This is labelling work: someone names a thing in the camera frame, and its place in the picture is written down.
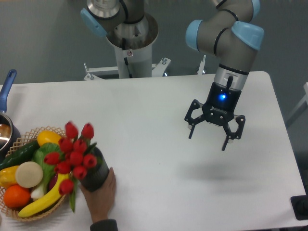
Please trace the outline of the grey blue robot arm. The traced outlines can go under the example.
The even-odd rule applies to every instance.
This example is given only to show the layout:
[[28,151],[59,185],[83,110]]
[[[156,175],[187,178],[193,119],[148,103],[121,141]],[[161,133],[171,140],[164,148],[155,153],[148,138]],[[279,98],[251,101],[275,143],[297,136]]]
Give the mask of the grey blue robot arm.
[[[185,116],[190,130],[203,121],[223,127],[225,142],[240,139],[243,115],[234,113],[264,30],[251,24],[260,10],[257,0],[217,0],[217,14],[194,20],[186,29],[186,44],[220,59],[207,100],[194,100]],[[153,77],[152,45],[158,36],[156,20],[142,0],[89,0],[80,12],[87,28],[105,37],[115,49],[120,78]]]

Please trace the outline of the dark grey sleeve forearm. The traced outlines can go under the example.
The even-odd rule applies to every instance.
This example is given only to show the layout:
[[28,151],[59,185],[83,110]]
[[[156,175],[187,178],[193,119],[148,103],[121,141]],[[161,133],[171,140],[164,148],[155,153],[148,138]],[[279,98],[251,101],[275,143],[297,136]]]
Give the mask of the dark grey sleeve forearm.
[[118,231],[117,221],[115,219],[104,219],[94,222],[90,226],[90,231]]

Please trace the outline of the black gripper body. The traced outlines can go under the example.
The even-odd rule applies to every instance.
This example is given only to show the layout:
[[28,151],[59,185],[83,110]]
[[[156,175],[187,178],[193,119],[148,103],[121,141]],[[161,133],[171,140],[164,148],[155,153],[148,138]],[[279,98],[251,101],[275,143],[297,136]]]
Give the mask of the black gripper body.
[[234,119],[234,110],[242,91],[228,89],[213,82],[206,102],[202,106],[205,121],[223,126]]

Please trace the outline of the person's hand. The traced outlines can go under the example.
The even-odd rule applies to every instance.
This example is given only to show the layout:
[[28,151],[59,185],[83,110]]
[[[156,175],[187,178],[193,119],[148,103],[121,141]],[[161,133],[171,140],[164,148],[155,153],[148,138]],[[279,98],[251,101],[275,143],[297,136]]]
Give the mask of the person's hand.
[[85,197],[92,222],[107,220],[108,213],[115,201],[116,176],[114,169],[112,167],[109,169],[108,176],[99,189],[90,192],[82,185],[79,187]]

